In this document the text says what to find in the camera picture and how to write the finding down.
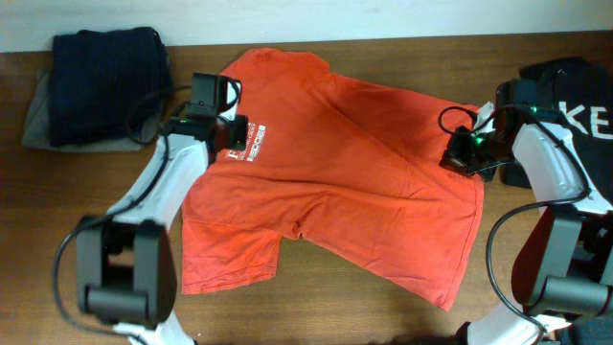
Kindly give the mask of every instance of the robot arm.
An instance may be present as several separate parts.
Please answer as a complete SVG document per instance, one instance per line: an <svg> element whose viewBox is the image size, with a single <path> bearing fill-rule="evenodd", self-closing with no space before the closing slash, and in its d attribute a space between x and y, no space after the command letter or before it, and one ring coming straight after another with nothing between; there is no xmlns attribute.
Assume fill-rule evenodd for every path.
<svg viewBox="0 0 613 345"><path fill-rule="evenodd" d="M240 82L194 74L192 90L186 117L161 128L153 157L128 193L75 230L80 311L135 344L193 344L172 312L177 282L167 232L216 154L245 149L248 120L236 115ZM113 262L125 251L133 253L132 265Z"/></svg>
<svg viewBox="0 0 613 345"><path fill-rule="evenodd" d="M467 344L529 344L539 338L540 330L528 317L550 332L613 313L613 259L609 259L613 257L613 186L601 183L600 174L608 173L607 163L585 164L589 160L579 153L586 153L589 141L574 137L564 114L538 107L532 81L503 83L497 95L496 109L479 114L476 130L456 129L468 135L452 136L441 166L491 179L500 162L516 159L537 200L524 209L539 207L542 216L515 260L511 301L501 296L488 263L492 285L511 307L501 305L469 324L462 338ZM493 126L488 128L491 120ZM602 162L612 158L602 157ZM511 312L512 308L526 317Z"/></svg>

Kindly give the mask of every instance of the black cable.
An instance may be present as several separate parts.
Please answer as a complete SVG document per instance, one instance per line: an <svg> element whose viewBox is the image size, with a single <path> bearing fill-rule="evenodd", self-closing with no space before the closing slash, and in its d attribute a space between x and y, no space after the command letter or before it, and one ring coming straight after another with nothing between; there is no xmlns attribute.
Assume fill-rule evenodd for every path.
<svg viewBox="0 0 613 345"><path fill-rule="evenodd" d="M138 334L133 334L133 333L116 333L114 331L109 331L109 330L104 330L104 329L99 329L99 328L93 328L93 327L89 327L86 325L82 325L81 323L75 321L75 319L73 319L73 317L68 313L68 311L64 308L64 305L61 301L61 296L59 294L59 287L58 287L58 283L57 283L57 276L59 273L59 263L61 260L61 256L64 253L64 250L66 249L66 247L68 246L68 244L84 229L87 228L91 228L94 226L98 226L101 225L103 223L105 223L106 221L109 221L111 219L113 219L113 217L124 213L126 211L129 211L131 209L133 209L134 207L136 207L139 203L141 203L141 201L143 201L153 190L153 188L155 188L155 185L157 184L157 182L159 181L159 179L162 177L162 174L164 173L164 169L166 168L166 166L168 165L168 162L170 160L170 144L169 144L169 138L167 136L164 136L164 144L165 144L165 149L164 149L164 158L162 160L162 164L160 165L159 170L157 171L157 173L155 174L155 176L153 176L153 179L151 179L151 182L148 184L148 186L145 188L145 190L134 200L130 201L129 204L127 204L125 207L113 211L111 213L108 213L104 216L101 216L99 218L95 218L92 219L84 224L81 224L80 226L78 226L75 230L71 231L66 238L64 238L64 241L62 241L61 245L59 246L59 248L57 249L56 255L54 257L54 265L53 265L53 271L52 271L52 288L53 288L53 292L54 292L54 300L56 302L56 306L59 309L59 313L61 314L61 317L64 319L64 321L68 322L69 324L71 324L72 326L82 330L82 331L87 331L90 333L94 333L94 334L103 334L103 335L110 335L110 336L127 336L130 337L134 340L136 340L137 342L139 342L140 344L143 345L147 345L146 342L141 339L141 337Z"/></svg>
<svg viewBox="0 0 613 345"><path fill-rule="evenodd" d="M172 113L170 114L171 118L178 118L181 112L185 109L185 107L190 103L190 101L185 101L177 106Z"/></svg>
<svg viewBox="0 0 613 345"><path fill-rule="evenodd" d="M585 199L586 197L589 196L590 188L589 188L589 183L588 183L588 180L587 180L587 176L585 175L585 172L581 168L581 165L580 165L579 161L568 150L568 148L566 148L566 146L564 145L564 142L562 140L557 139L555 137L555 135L549 129L547 129L540 121L538 121L530 112L524 111L525 109L522 109L522 108L514 106L514 105L504 105L504 106L501 106L500 108L498 108L495 111L493 111L489 115L489 117L482 124L480 124L479 126L475 127L473 130L457 133L457 132L452 132L452 131L448 130L447 128L445 128L443 126L443 114L445 112L449 111L449 110L461 110L461 111L463 111L463 112L465 112L466 114L469 114L469 115L470 115L470 113L474 113L474 112L472 112L472 111L470 111L468 109L460 108L458 106L450 106L449 108L444 109L441 112L441 114L439 115L439 127L444 132L449 133L451 135L468 136L468 135L471 135L471 134L477 132L478 130L482 129L483 127L485 127L494 117L496 117L498 114L500 114L502 111L504 111L506 109L516 109L516 110L519 110L515 114L522 114L522 115L526 116L531 121L531 124L536 125L541 131L543 131L545 133L545 135L547 135L554 142L554 144L556 144L556 147L558 149L562 150L562 152L564 152L564 154L570 160L571 164L573 165L573 168L575 168L575 170L579 174L579 178L581 180L581 185L583 186L581 192L578 195L573 196L573 197L568 197L568 198L558 199L558 200L539 201L539 202L527 204L527 205L520 206L520 207L517 207L515 209L512 209L512 210L508 211L504 216L499 218L496 221L496 223L492 226L491 230L489 231L488 243L486 245L486 267L488 269L489 282L490 282L492 288L494 289L494 292L498 296L498 298L500 298L502 303L507 308L509 308L510 311L512 311L515 315L521 317L522 319L524 319L524 320L534 324L538 328L538 337L536 338L536 341L533 343L533 344L537 344L543 338L543 336L547 333L547 329L538 320L530 317L529 315L525 314L522 310L520 310L516 306L514 306L507 299L507 297L504 295L504 293L502 292L502 290L498 286L498 283L496 282L496 279L494 277L492 263L491 263L491 251L492 251L492 248L493 248L494 237L496 236L496 233L498 232L498 229L500 229L502 224L505 221L509 220L511 217L513 217L513 216L515 216L515 215L517 215L519 213L522 213L524 211L536 209L536 208L539 208L539 207L555 207L555 206L559 206L559 205L568 205L568 204L572 204L572 203L575 203L575 202L579 202L579 201L581 201L581 200L583 200L583 199Z"/></svg>
<svg viewBox="0 0 613 345"><path fill-rule="evenodd" d="M131 140L132 142L134 142L136 144L139 144L139 145L143 145L143 146L148 146L148 145L153 144L155 142L155 139L157 139L157 133L154 134L148 140L141 140L138 137L136 137L136 135L132 131L132 120L134 118L134 115L136 115L136 111L145 102L148 102L148 101L150 101L152 99L155 99L155 98L160 97L162 95L170 95L170 94L173 94L173 93L175 93L177 91L187 90L187 89L191 89L191 88L192 87L189 86L189 85L177 86L177 87L173 87L173 88L153 91L153 92L150 92L150 93L146 94L145 96L141 97L138 101L136 101L136 103L131 107L130 111L125 116L125 135L127 136L127 138L129 140Z"/></svg>
<svg viewBox="0 0 613 345"><path fill-rule="evenodd" d="M497 168L497 167L504 166L504 165L507 165L507 164L512 163L512 162L513 162L512 160L498 162L496 164L492 164L490 166L480 168L480 169L478 169L476 171L470 171L469 173L479 173L479 172L482 172L482 171L486 171L487 169Z"/></svg>

